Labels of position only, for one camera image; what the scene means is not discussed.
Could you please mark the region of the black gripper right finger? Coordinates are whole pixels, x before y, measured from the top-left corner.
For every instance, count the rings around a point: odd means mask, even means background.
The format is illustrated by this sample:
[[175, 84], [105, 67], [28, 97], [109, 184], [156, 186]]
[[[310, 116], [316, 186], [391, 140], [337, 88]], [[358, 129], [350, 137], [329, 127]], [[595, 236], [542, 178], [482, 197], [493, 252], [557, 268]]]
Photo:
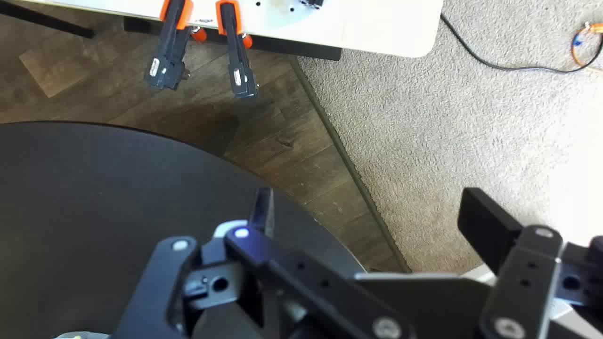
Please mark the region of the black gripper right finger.
[[601, 235], [576, 244], [550, 225], [522, 225], [476, 186], [461, 189], [457, 229], [495, 274], [478, 317], [482, 339], [576, 336], [552, 319], [555, 300], [603, 331]]

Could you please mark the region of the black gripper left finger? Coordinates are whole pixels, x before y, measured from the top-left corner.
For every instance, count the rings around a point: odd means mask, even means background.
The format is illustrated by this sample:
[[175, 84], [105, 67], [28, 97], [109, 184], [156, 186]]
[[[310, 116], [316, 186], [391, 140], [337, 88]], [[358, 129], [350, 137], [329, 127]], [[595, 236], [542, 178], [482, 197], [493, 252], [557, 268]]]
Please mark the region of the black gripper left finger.
[[190, 339], [207, 310], [235, 304], [271, 339], [414, 339], [414, 325], [358, 282], [273, 238], [275, 197], [256, 195], [246, 220], [201, 244], [162, 238], [111, 339]]

